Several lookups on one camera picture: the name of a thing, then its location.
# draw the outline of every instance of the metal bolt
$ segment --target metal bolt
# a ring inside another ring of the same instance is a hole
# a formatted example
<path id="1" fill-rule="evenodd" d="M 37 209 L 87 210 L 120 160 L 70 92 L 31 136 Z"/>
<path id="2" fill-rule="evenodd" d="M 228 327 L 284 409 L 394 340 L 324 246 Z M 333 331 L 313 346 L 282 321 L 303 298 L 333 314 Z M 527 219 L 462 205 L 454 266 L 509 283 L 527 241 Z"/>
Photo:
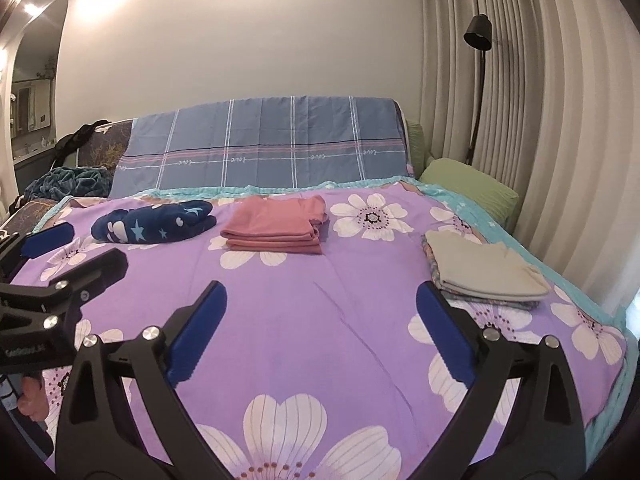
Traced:
<path id="1" fill-rule="evenodd" d="M 82 340 L 82 344 L 84 346 L 86 346 L 87 348 L 91 348 L 93 345 L 95 345 L 98 342 L 98 336 L 95 334 L 89 334 L 87 337 L 85 337 Z"/>
<path id="2" fill-rule="evenodd" d="M 545 337 L 545 345 L 549 348 L 558 348 L 560 346 L 560 342 L 556 336 L 548 335 Z"/>
<path id="3" fill-rule="evenodd" d="M 482 337 L 484 337 L 487 341 L 498 341 L 498 339 L 500 339 L 500 331 L 496 330 L 492 326 L 489 326 L 482 330 Z"/>
<path id="4" fill-rule="evenodd" d="M 142 331 L 142 337 L 147 341 L 153 341 L 160 335 L 160 329 L 157 326 L 148 326 Z"/>
<path id="5" fill-rule="evenodd" d="M 44 320 L 42 326 L 48 330 L 49 328 L 55 327 L 57 324 L 58 316 L 49 316 Z"/>

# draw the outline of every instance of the blue gray bedding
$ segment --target blue gray bedding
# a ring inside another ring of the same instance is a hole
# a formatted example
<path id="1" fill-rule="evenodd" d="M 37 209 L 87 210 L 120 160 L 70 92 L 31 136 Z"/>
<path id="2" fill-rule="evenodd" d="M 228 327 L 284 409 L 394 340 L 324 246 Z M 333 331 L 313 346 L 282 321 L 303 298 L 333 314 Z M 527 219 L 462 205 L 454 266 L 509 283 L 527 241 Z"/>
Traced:
<path id="1" fill-rule="evenodd" d="M 407 176 L 406 165 L 392 99 L 231 100 L 134 120 L 110 198 L 183 187 L 303 188 Z"/>

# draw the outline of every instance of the green pillow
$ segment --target green pillow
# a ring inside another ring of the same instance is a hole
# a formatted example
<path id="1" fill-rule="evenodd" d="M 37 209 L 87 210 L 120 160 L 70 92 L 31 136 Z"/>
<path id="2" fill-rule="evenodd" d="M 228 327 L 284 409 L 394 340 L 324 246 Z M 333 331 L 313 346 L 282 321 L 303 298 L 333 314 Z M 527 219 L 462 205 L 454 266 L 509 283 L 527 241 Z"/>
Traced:
<path id="1" fill-rule="evenodd" d="M 421 175 L 424 171 L 424 132 L 418 123 L 406 122 L 407 137 L 409 139 L 409 157 L 414 167 L 414 175 Z"/>
<path id="2" fill-rule="evenodd" d="M 506 224 L 518 204 L 518 194 L 513 189 L 471 166 L 450 158 L 434 160 L 424 170 L 420 182 L 437 184 L 466 196 L 502 226 Z"/>

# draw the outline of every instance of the black lamp shade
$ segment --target black lamp shade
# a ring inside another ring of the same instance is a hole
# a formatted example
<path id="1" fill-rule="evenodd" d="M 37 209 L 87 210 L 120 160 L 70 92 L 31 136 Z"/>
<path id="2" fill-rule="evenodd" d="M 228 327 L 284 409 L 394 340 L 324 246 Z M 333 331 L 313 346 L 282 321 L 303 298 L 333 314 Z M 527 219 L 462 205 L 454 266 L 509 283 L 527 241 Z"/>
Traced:
<path id="1" fill-rule="evenodd" d="M 486 14 L 474 16 L 465 33 L 465 41 L 477 50 L 491 50 L 491 22 Z"/>

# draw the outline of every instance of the folded pink shirt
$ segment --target folded pink shirt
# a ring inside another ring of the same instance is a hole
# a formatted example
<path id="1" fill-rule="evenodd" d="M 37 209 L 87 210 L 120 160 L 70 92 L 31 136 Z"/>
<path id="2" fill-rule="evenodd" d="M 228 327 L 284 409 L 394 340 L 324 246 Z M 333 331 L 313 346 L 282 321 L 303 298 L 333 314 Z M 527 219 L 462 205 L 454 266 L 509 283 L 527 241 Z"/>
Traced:
<path id="1" fill-rule="evenodd" d="M 236 251 L 322 254 L 318 226 L 327 220 L 321 196 L 276 200 L 250 196 L 220 234 Z"/>

